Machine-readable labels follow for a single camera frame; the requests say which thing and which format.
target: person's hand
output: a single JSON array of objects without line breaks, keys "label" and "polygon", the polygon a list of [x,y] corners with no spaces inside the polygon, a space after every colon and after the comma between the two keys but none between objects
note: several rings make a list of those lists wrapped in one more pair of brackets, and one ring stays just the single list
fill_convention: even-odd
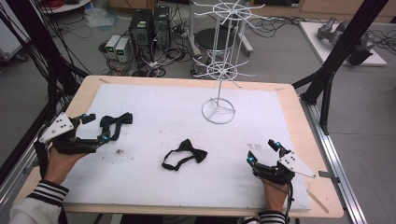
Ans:
[{"label": "person's hand", "polygon": [[49,149],[49,166],[45,180],[61,185],[72,170],[76,162],[87,154],[65,155],[59,153],[55,147]]},{"label": "person's hand", "polygon": [[282,212],[283,203],[288,195],[289,186],[274,184],[271,181],[262,179],[264,184],[265,201],[269,211]]}]

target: striped sleeve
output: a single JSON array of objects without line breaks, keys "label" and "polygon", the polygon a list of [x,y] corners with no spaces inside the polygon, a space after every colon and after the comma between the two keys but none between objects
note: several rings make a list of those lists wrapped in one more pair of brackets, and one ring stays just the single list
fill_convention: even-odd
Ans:
[{"label": "striped sleeve", "polygon": [[65,187],[53,184],[47,180],[40,180],[35,190],[27,197],[60,207],[68,192],[69,189]]},{"label": "striped sleeve", "polygon": [[259,213],[260,223],[285,224],[285,215],[280,212],[267,211]]}]

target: white foam board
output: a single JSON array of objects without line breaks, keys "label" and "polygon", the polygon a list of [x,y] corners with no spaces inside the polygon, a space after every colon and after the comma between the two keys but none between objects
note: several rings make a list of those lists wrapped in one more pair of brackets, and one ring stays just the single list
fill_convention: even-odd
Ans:
[{"label": "white foam board", "polygon": [[[188,207],[264,208],[262,182],[246,162],[248,151],[267,165],[278,154],[272,138],[293,150],[282,110],[274,91],[222,90],[233,103],[235,118],[213,124],[201,106],[218,89],[103,84],[87,112],[97,120],[78,127],[78,137],[94,138],[99,121],[125,112],[134,123],[123,125],[120,138],[79,161],[64,185],[68,203],[138,204]],[[188,161],[178,172],[162,168],[164,156],[185,139],[208,152],[201,163]],[[183,155],[172,154],[176,164]],[[311,208],[300,175],[293,179],[292,210]]]},{"label": "white foam board", "polygon": [[[318,28],[322,27],[325,23],[316,23],[316,22],[300,22],[300,26],[305,34],[305,37],[308,39],[310,45],[314,49],[315,53],[318,55],[322,62],[326,61],[327,57],[329,57],[330,52],[332,51],[333,45],[327,39],[318,39],[317,33]],[[332,26],[332,30],[334,31],[337,27],[337,24]],[[380,67],[385,66],[387,63],[375,52],[375,50],[370,50],[373,53],[368,59],[366,59],[359,66],[374,66]],[[344,62],[343,65],[350,65],[348,62]]]}]

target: wooden table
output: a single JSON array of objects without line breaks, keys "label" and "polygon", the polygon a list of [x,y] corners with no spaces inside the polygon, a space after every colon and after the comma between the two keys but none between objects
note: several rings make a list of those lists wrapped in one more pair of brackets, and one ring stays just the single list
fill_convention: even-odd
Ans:
[{"label": "wooden table", "polygon": [[[212,88],[213,80],[173,79],[173,78],[145,78],[145,77],[86,77],[79,88],[75,98],[66,111],[73,118],[85,113],[101,84],[135,84],[150,86],[175,86]],[[294,150],[300,158],[314,171],[327,171],[321,158],[314,135],[309,127],[304,111],[294,88],[290,84],[239,82],[245,89],[256,91],[275,91],[284,118],[286,120]],[[223,88],[237,89],[232,82],[224,82]],[[37,184],[39,177],[38,168],[34,168],[21,189],[17,200],[28,195]],[[317,177],[312,179],[304,177],[306,190],[310,196],[312,209],[307,212],[291,212],[291,217],[341,217],[344,214],[332,181],[329,178]],[[256,216],[257,211],[251,209],[229,208],[189,208],[189,207],[163,207],[163,206],[136,206],[117,204],[77,204],[65,203],[67,212],[94,212],[94,213],[136,213],[136,214],[178,214],[192,216]]]}]

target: person's left hand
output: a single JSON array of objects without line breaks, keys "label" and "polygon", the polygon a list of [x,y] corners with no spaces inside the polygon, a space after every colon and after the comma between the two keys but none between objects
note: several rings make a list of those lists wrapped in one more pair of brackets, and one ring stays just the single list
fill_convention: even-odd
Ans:
[{"label": "person's left hand", "polygon": [[72,170],[76,162],[87,154],[65,155],[59,153],[55,147],[49,149],[49,166],[45,180],[61,185]]}]

